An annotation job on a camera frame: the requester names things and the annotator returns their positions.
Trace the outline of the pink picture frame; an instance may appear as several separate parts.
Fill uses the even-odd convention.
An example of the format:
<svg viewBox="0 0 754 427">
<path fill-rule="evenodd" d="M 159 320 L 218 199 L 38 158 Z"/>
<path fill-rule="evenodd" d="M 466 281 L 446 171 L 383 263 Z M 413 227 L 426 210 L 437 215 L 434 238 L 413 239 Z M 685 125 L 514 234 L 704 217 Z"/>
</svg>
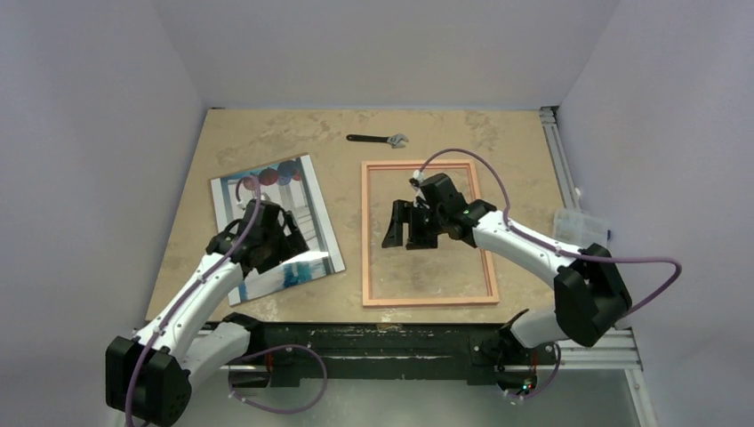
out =
<svg viewBox="0 0 754 427">
<path fill-rule="evenodd" d="M 398 298 L 373 297 L 371 281 L 371 222 L 370 222 L 370 172 L 418 170 L 423 160 L 372 160 L 361 164 L 361 272 L 362 305 L 365 308 L 425 308 L 453 306 L 496 305 L 500 302 L 497 280 L 494 275 L 492 254 L 479 250 L 485 274 L 485 296 Z"/>
</svg>

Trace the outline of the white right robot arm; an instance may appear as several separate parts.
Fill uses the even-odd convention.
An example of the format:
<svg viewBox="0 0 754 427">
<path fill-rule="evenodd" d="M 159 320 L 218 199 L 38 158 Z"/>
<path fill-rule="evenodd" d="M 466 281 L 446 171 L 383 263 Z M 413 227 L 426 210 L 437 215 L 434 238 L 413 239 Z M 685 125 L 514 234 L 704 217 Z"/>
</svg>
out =
<svg viewBox="0 0 754 427">
<path fill-rule="evenodd" d="M 501 327 L 505 359 L 519 362 L 533 348 L 560 340 L 591 347 L 630 311 L 630 293 L 606 248 L 561 244 L 484 200 L 467 202 L 445 173 L 410 182 L 416 197 L 394 201 L 382 247 L 435 249 L 446 235 L 514 262 L 553 290 L 552 307 L 522 310 Z"/>
</svg>

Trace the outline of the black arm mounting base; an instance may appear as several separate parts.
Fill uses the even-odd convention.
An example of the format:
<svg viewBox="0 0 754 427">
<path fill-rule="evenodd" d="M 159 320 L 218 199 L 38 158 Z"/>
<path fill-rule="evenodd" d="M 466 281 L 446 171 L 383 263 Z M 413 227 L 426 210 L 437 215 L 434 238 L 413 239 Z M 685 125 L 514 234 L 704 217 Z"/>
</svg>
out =
<svg viewBox="0 0 754 427">
<path fill-rule="evenodd" d="M 500 324 L 348 324 L 264 322 L 233 313 L 224 318 L 251 333 L 246 354 L 231 365 L 243 387 L 298 387 L 304 380 L 463 381 L 468 385 L 536 384 L 538 368 L 553 367 L 552 342 L 500 349 Z M 242 365 L 257 367 L 243 372 Z"/>
</svg>

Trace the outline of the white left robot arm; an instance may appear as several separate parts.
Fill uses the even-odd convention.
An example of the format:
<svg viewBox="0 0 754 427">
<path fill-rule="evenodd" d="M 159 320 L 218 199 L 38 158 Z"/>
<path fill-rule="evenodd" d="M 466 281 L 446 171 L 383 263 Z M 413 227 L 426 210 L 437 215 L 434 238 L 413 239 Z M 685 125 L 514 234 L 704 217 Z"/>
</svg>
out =
<svg viewBox="0 0 754 427">
<path fill-rule="evenodd" d="M 254 199 L 245 215 L 213 237 L 186 285 L 131 338 L 116 337 L 105 351 L 105 398 L 126 425 L 172 426 L 194 389 L 225 362 L 252 364 L 265 340 L 238 321 L 198 332 L 230 290 L 252 271 L 264 273 L 309 250 L 291 212 Z"/>
</svg>

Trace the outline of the glossy printed photo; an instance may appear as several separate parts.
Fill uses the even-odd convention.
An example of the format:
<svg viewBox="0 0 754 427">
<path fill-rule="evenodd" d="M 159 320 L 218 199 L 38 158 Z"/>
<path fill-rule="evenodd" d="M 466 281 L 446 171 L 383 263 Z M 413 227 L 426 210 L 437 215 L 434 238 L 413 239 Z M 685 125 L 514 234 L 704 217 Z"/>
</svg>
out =
<svg viewBox="0 0 754 427">
<path fill-rule="evenodd" d="M 252 177 L 263 199 L 293 214 L 309 251 L 265 273 L 253 271 L 228 294 L 229 304 L 260 299 L 345 270 L 311 156 L 301 154 L 210 180 L 218 230 L 253 209 Z"/>
</svg>

